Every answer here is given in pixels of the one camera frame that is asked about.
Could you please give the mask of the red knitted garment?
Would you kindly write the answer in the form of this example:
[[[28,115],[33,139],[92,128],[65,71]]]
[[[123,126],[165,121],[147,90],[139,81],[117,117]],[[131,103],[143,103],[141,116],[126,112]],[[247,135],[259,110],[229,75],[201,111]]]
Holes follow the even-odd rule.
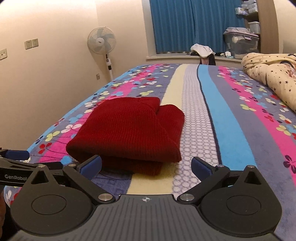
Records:
[[[181,161],[184,113],[157,97],[121,97],[99,104],[66,145],[82,163],[94,155],[102,168],[158,175],[165,163]]]

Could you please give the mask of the white clothes pile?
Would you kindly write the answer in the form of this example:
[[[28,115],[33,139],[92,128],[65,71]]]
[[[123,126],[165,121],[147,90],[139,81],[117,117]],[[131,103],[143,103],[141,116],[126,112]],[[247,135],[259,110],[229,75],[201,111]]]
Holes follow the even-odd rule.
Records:
[[[211,54],[216,54],[209,46],[204,46],[200,44],[192,45],[190,50],[191,52],[198,53],[201,58],[208,58]]]

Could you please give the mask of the colourful floral bed blanket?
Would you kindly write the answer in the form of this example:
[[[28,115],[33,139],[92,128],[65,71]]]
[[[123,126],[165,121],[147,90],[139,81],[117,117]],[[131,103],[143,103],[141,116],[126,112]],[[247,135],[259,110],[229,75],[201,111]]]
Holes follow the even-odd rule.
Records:
[[[158,176],[99,174],[96,183],[124,193],[123,211],[101,208],[86,230],[70,240],[232,240],[218,232],[177,196],[199,183],[191,159],[232,170],[254,165],[282,207],[275,233],[261,240],[295,240],[295,113],[268,87],[241,70],[194,64],[145,65],[124,73],[66,113],[29,147],[29,162],[70,162],[66,143],[95,107],[120,97],[158,97],[185,114],[182,161]]]

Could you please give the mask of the cream star-patterned quilt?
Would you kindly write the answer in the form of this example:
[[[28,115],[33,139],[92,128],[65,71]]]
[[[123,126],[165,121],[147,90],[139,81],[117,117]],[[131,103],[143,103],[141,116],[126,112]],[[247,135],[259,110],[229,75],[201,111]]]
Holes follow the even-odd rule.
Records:
[[[292,111],[295,111],[295,53],[249,53],[242,59],[243,71],[269,87]]]

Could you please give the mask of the white standing fan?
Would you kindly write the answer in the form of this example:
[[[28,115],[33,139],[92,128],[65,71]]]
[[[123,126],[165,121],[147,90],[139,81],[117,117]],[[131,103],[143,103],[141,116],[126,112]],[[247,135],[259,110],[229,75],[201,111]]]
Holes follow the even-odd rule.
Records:
[[[112,30],[106,26],[93,29],[88,35],[87,45],[90,51],[105,57],[110,80],[113,81],[112,63],[109,53],[116,46],[116,37]]]

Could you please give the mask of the grey plastic storage bin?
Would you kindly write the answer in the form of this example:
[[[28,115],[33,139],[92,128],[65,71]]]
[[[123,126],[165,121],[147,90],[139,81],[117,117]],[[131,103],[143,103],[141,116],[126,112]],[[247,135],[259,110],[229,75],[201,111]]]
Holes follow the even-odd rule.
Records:
[[[248,53],[258,53],[259,36],[246,28],[228,27],[223,33],[226,50],[235,59],[242,59]]]

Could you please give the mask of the small clear plastic box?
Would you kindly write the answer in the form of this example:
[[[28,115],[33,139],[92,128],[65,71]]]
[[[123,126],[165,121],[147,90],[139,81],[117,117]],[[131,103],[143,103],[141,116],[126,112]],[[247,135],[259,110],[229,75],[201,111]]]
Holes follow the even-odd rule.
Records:
[[[249,30],[251,33],[260,34],[260,23],[259,22],[249,22]]]

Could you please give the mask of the wooden shelf unit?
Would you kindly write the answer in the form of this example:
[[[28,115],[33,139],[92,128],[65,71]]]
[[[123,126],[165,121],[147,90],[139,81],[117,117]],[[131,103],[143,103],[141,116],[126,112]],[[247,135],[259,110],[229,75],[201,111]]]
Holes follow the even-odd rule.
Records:
[[[278,30],[278,18],[274,1],[260,0],[256,1],[258,11],[247,15],[237,14],[242,17],[245,27],[250,22],[259,22],[260,26],[260,52],[264,54],[280,52],[280,38]]]

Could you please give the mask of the blue window curtain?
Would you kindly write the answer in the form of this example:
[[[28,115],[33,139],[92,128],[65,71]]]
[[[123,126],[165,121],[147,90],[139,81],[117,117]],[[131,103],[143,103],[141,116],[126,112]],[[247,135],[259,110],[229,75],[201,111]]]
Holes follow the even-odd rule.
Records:
[[[224,31],[244,27],[235,13],[240,5],[236,0],[150,1],[156,52],[189,52],[194,44],[224,52]]]

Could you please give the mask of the wall outlet plate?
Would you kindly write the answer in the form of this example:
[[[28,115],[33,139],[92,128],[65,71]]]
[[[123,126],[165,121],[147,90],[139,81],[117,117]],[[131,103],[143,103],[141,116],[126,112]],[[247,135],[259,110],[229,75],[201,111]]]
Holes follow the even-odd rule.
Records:
[[[7,50],[6,49],[3,49],[0,51],[0,60],[3,60],[5,58],[7,58],[8,55],[7,55]]]

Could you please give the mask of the wall switch plate pair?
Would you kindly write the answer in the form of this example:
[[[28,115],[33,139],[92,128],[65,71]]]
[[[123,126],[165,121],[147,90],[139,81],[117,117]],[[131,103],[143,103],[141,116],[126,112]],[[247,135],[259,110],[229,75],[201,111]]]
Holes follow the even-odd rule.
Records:
[[[27,50],[30,48],[38,47],[39,41],[38,39],[26,40],[24,44],[25,44],[25,49]]]

